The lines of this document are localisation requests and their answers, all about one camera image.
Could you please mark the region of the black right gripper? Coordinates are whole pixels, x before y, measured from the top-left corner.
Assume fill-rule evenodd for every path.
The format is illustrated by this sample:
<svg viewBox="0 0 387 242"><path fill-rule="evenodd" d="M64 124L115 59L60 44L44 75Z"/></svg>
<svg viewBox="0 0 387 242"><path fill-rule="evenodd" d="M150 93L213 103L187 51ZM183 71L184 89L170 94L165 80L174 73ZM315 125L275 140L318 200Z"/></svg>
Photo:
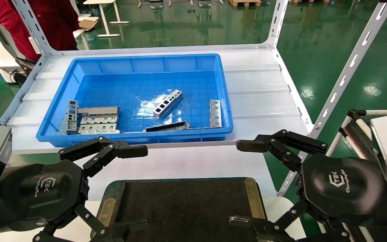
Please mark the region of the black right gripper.
<svg viewBox="0 0 387 242"><path fill-rule="evenodd" d="M373 161L346 157L332 158L313 155L301 164L301 158L290 148L307 154L325 154L328 145L316 139L287 130L272 135L258 135L254 140L238 140L239 151L271 153L289 170L301 172L303 196L275 223L250 216L231 216L230 225L253 228L257 239L272 242L348 242L344 227L332 229L314 237L295 240L286 228L311 206L323 218L349 224L368 224L381 205L387 182L381 169Z"/></svg>

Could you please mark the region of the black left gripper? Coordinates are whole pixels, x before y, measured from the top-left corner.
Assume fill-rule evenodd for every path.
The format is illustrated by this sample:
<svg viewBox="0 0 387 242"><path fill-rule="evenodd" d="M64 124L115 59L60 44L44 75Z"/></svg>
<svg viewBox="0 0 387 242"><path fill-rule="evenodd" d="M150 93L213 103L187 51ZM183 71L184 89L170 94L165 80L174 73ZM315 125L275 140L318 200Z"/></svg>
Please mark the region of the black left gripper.
<svg viewBox="0 0 387 242"><path fill-rule="evenodd" d="M114 158L148 155L145 145L131 146L104 136L66 147L58 152L57 164L31 164L11 167L0 180L0 201L9 225L46 225L34 242L69 242L54 236L57 225L67 225L79 216L95 236L91 242L126 242L131 233L150 228L147 219L118 222L105 227L84 206L88 198L88 178ZM71 161L92 155L83 169Z"/></svg>

